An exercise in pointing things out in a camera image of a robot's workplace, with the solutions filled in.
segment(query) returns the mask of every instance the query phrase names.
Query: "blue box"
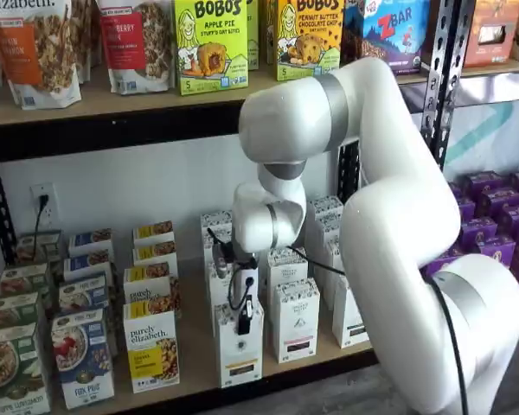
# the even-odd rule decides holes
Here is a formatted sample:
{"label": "blue box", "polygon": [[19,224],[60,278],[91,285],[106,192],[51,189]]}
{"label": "blue box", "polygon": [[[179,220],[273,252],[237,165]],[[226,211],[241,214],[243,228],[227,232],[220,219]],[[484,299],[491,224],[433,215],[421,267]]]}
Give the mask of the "blue box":
{"label": "blue box", "polygon": [[345,2],[342,61],[383,59],[395,73],[419,72],[430,0]]}

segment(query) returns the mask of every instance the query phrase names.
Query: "floor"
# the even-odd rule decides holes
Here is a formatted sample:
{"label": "floor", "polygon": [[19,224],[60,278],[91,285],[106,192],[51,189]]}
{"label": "floor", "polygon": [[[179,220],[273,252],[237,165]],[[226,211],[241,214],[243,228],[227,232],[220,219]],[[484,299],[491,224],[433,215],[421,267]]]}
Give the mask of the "floor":
{"label": "floor", "polygon": [[[413,415],[379,366],[274,393],[202,415]],[[519,346],[493,415],[519,415]]]}

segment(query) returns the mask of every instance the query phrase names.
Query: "electrical outlet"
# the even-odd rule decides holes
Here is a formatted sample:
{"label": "electrical outlet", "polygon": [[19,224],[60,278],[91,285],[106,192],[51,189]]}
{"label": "electrical outlet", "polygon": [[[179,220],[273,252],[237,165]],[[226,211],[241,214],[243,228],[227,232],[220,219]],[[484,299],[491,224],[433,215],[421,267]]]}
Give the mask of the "electrical outlet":
{"label": "electrical outlet", "polygon": [[61,229],[60,210],[58,208],[58,199],[55,195],[54,184],[34,184],[30,189],[36,214],[38,214],[41,206],[38,201],[39,196],[48,195],[48,203],[42,211],[39,229]]}

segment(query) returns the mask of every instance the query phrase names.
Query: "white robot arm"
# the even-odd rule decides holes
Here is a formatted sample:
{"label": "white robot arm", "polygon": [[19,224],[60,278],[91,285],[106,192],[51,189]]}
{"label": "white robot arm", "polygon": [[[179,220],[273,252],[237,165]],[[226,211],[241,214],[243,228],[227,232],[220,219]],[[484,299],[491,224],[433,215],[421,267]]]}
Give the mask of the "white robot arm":
{"label": "white robot arm", "polygon": [[[305,160],[357,136],[368,186],[343,211],[350,287],[377,357],[408,404],[423,414],[460,414],[450,332],[419,272],[457,238],[458,206],[385,63],[362,59],[246,100],[241,145],[265,166],[263,189],[235,193],[236,242],[244,252],[290,245],[304,221]],[[452,315],[471,414],[488,414],[519,338],[519,284],[482,255],[434,279]]]}

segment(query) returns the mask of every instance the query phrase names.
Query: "granola bag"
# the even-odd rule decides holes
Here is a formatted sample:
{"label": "granola bag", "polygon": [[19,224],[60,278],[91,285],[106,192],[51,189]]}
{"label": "granola bag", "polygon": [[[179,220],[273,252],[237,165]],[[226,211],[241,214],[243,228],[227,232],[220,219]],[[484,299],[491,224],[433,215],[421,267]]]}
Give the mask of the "granola bag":
{"label": "granola bag", "polygon": [[170,0],[98,0],[112,92],[155,93],[173,84]]}
{"label": "granola bag", "polygon": [[0,61],[24,110],[80,101],[71,0],[0,0]]}

